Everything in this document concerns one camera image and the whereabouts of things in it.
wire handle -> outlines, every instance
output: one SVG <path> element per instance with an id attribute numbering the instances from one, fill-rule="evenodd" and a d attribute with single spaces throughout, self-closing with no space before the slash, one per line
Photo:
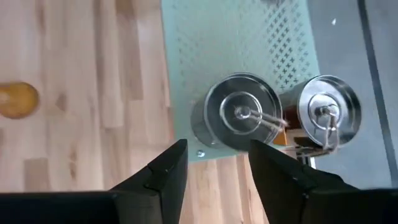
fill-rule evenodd
<path id="1" fill-rule="evenodd" d="M 315 157 L 315 156 L 327 155 L 336 152 L 339 149 L 340 138 L 339 138 L 336 114 L 332 112 L 329 106 L 324 106 L 320 108 L 320 112 L 322 115 L 328 116 L 328 123 L 325 130 L 325 144 L 323 145 L 323 147 L 320 148 L 320 147 L 292 146 L 282 149 L 282 151 L 299 153 L 297 157 Z M 336 143 L 334 145 L 330 145 L 329 137 L 331 135 L 331 132 L 333 131 L 336 131 Z"/>
<path id="2" fill-rule="evenodd" d="M 279 133 L 282 132 L 285 127 L 289 126 L 288 122 L 284 119 L 252 110 L 248 106 L 235 107 L 235 116 L 238 119 L 252 119 L 258 121 L 260 124 L 270 129 L 276 129 Z"/>
<path id="3" fill-rule="evenodd" d="M 326 108 L 323 110 L 329 116 L 328 126 L 326 127 L 326 131 L 325 131 L 325 144 L 323 145 L 323 149 L 328 150 L 330 152 L 335 152 L 338 149 L 338 146 L 340 145 L 340 138 L 339 138 L 339 132 L 338 132 L 338 127 L 337 127 L 336 115 L 331 113 Z M 331 146 L 329 144 L 329 136 L 331 135 L 331 132 L 333 132 L 333 130 L 336 131 L 336 143 L 334 146 Z"/>

wooden floor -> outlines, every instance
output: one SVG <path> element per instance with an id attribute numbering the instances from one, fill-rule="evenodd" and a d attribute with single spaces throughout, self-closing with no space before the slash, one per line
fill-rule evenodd
<path id="1" fill-rule="evenodd" d="M 109 189 L 174 140 L 159 0 L 0 0 L 0 82 L 40 93 L 0 117 L 0 191 Z M 247 156 L 190 164 L 181 223 L 267 223 Z"/>

silver tin can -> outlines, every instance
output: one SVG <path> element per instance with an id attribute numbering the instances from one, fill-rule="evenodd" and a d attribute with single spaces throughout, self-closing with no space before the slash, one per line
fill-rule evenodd
<path id="1" fill-rule="evenodd" d="M 328 142 L 343 147 L 359 130 L 361 105 L 358 97 L 350 86 L 337 77 L 314 77 L 279 95 L 279 98 L 285 119 L 289 122 L 287 138 L 296 139 L 293 142 L 297 146 L 306 147 L 315 143 L 321 148 Z M 330 126 L 330 114 L 324 113 L 325 108 L 334 116 L 336 127 Z M 298 141 L 306 137 L 309 142 Z"/>
<path id="2" fill-rule="evenodd" d="M 194 106 L 191 125 L 197 139 L 208 147 L 227 145 L 242 151 L 249 149 L 251 139 L 274 140 L 277 130 L 256 120 L 237 119 L 237 106 L 282 118 L 279 97 L 264 80 L 251 73 L 234 73 L 212 86 Z"/>

